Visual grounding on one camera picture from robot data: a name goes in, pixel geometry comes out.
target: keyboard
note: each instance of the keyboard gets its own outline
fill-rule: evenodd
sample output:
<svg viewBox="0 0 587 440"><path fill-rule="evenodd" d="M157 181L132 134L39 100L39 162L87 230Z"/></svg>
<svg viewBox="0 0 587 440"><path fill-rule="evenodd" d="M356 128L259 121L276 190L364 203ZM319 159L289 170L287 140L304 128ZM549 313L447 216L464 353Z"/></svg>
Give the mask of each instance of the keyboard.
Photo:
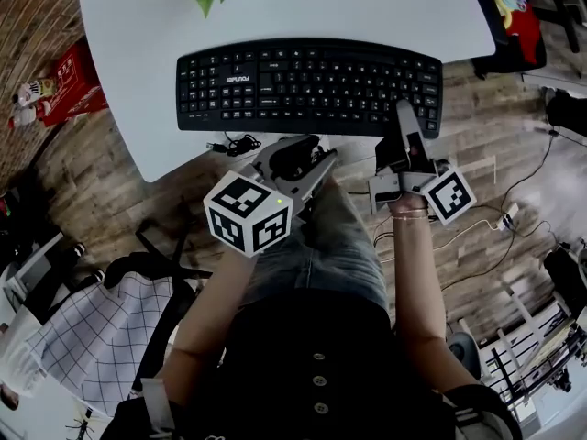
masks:
<svg viewBox="0 0 587 440"><path fill-rule="evenodd" d="M393 104L438 137L442 65L409 50L342 39L259 40L178 59L181 130L383 137Z"/></svg>

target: white cable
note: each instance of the white cable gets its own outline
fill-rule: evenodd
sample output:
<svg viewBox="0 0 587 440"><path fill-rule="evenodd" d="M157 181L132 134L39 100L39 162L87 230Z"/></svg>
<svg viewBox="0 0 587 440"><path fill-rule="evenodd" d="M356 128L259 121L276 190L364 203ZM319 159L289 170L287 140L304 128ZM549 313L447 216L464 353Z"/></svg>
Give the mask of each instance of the white cable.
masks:
<svg viewBox="0 0 587 440"><path fill-rule="evenodd" d="M455 241L455 239L457 239L458 237L464 235L465 233L467 233L469 230L473 229L478 224L482 224L482 223L486 223L487 226L489 226L492 231L498 231L499 230L499 228L493 228L492 227L492 224L490 224L487 220L480 220L479 222L475 222L473 225L471 225L466 230L461 231L458 235L456 235L455 237L453 237L448 243L446 243L446 244L444 244L442 246L439 246L439 247L435 247L433 249L433 251L438 251L439 249L446 248L448 245L451 245ZM389 258L389 259L386 259L386 260L383 260L383 261L381 261L381 263L384 264L385 262L391 262L393 260L395 260L395 257Z"/></svg>

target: plaid fabric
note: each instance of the plaid fabric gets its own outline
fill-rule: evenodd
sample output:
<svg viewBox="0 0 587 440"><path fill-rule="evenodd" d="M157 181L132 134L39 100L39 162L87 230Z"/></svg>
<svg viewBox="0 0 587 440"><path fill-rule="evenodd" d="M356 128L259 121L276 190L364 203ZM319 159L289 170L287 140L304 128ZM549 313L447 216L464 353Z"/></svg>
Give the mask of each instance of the plaid fabric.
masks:
<svg viewBox="0 0 587 440"><path fill-rule="evenodd" d="M128 272L111 290L95 284L71 295L27 342L54 379L113 416L171 296L171 278Z"/></svg>

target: jeans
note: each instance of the jeans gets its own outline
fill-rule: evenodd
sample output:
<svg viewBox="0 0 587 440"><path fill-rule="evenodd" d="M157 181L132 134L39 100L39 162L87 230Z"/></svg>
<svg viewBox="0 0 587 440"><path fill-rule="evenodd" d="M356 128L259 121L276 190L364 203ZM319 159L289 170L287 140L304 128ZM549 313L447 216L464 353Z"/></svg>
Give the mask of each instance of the jeans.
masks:
<svg viewBox="0 0 587 440"><path fill-rule="evenodd" d="M347 292L388 309L385 279L375 248L349 197L332 181L316 197L307 224L266 249L243 305L293 289Z"/></svg>

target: red box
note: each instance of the red box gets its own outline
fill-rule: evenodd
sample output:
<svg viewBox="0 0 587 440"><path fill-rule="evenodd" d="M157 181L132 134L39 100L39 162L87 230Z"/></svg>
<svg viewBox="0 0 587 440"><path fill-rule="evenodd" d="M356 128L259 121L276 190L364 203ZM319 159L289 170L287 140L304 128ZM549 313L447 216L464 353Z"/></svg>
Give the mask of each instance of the red box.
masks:
<svg viewBox="0 0 587 440"><path fill-rule="evenodd" d="M57 80L58 88L57 93L47 98L51 110L43 118L45 126L108 107L86 38L67 49L55 64L50 77Z"/></svg>

